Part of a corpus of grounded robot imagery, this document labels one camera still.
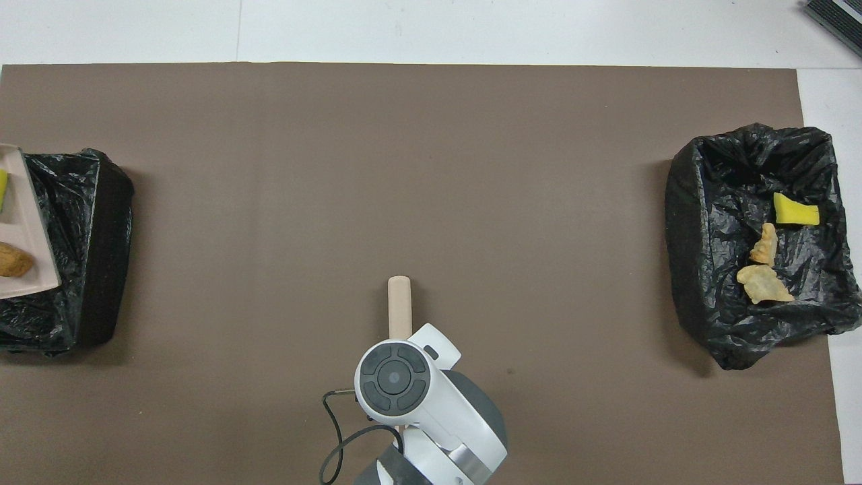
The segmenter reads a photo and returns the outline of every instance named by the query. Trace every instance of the brown table surface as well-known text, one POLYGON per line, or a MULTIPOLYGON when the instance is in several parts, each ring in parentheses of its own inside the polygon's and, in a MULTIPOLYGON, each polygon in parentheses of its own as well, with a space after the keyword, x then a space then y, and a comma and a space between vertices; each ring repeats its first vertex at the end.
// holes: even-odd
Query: brown table surface
POLYGON ((393 274, 503 411, 491 483, 841 482, 826 339, 726 372, 673 311, 668 160, 753 122, 793 71, 5 66, 0 139, 137 193, 114 340, 0 357, 0 482, 315 482, 393 274))

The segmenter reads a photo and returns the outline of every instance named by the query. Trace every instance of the brown potato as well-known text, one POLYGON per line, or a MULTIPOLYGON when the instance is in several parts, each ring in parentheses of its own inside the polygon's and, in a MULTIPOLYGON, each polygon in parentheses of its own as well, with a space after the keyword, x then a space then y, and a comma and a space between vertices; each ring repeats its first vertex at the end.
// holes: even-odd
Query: brown potato
POLYGON ((775 266, 776 249, 778 249, 778 235, 775 234, 775 226, 764 223, 760 240, 754 244, 749 259, 768 264, 770 267, 775 266))
POLYGON ((0 276, 18 278, 33 267, 33 256, 20 249, 0 242, 0 276))
POLYGON ((764 264, 746 266, 736 274, 736 280, 745 285, 748 298, 757 305, 765 299, 793 301, 784 284, 778 280, 775 270, 764 264))

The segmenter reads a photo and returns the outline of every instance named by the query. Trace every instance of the white table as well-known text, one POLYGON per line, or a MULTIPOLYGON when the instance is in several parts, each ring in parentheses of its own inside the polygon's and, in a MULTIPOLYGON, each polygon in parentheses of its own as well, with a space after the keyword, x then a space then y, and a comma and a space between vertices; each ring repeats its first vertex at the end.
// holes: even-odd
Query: white table
MULTIPOLYGON (((862 276, 862 58, 796 0, 0 0, 0 65, 504 63, 798 69, 834 135, 862 276)), ((862 482, 862 331, 829 338, 847 482, 862 482)))

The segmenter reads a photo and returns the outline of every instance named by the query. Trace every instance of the black plastic bag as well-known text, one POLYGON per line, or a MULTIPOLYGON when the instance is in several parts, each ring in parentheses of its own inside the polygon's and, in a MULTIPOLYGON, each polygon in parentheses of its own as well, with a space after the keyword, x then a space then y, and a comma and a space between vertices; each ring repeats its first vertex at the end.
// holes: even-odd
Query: black plastic bag
POLYGON ((725 369, 751 367, 776 345, 862 324, 832 137, 753 124, 692 140, 665 190, 665 239, 679 323, 725 369), (775 269, 796 301, 752 304, 736 281, 775 223, 772 194, 818 205, 816 226, 776 224, 775 269))
POLYGON ((0 300, 0 349, 54 355, 114 335, 132 233, 132 181, 96 150, 24 154, 59 271, 52 290, 0 300))

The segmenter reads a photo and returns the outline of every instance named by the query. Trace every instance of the yellow object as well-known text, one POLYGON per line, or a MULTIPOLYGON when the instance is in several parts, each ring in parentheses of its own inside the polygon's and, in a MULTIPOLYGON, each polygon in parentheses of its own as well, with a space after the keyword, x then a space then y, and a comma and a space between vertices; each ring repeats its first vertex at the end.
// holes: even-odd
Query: yellow object
POLYGON ((772 202, 775 204, 775 219, 779 224, 820 223, 820 211, 816 205, 799 204, 777 192, 772 194, 772 202))
POLYGON ((3 195, 6 193, 7 180, 9 180, 9 174, 0 168, 0 212, 3 211, 3 195))

